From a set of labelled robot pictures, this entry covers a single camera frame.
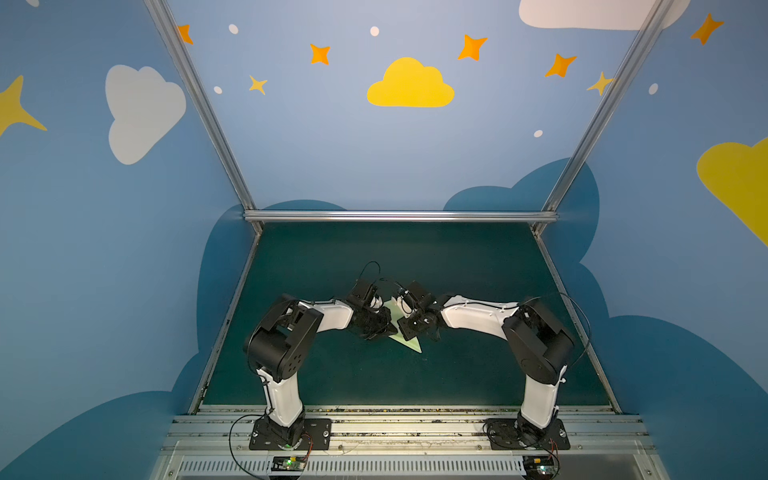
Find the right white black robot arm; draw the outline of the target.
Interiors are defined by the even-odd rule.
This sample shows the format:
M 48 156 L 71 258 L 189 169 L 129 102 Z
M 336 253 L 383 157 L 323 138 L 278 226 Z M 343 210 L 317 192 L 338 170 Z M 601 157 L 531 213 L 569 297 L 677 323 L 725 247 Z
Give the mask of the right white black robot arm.
M 403 316 L 400 332 L 410 340 L 432 327 L 466 329 L 505 340 L 525 374 L 524 397 L 513 420 L 489 420 L 486 431 L 500 449 L 568 450 L 558 418 L 557 396 L 575 340 L 539 301 L 485 302 L 460 295 L 434 297 L 405 290 L 394 298 Z

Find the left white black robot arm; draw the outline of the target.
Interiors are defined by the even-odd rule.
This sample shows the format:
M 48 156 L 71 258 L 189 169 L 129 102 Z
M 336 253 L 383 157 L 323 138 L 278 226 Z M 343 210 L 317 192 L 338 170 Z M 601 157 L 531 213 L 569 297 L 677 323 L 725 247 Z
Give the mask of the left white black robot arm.
M 301 446 L 308 431 L 298 371 L 319 333 L 349 327 L 357 328 L 366 339 L 397 332 L 391 310 L 378 296 L 360 304 L 338 299 L 310 302 L 283 295 L 272 303 L 244 345 L 247 366 L 259 377 L 267 401 L 265 416 L 254 427 L 252 450 Z

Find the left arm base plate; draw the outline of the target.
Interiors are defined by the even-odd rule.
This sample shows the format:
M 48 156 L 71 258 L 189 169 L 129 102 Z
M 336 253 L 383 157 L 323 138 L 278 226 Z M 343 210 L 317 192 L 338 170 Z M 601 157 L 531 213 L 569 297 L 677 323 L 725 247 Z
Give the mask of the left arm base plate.
M 330 418 L 299 417 L 289 427 L 277 424 L 269 417 L 257 419 L 251 432 L 248 448 L 255 451 L 328 450 L 332 420 Z

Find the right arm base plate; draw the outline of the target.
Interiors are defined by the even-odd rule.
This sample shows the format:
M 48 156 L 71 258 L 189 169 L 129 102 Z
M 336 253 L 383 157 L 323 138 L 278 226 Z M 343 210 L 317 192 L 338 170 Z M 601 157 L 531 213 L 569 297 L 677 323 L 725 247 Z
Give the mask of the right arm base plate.
M 494 450 L 570 450 L 571 443 L 563 422 L 553 418 L 538 428 L 520 418 L 492 418 L 483 424 L 483 432 Z

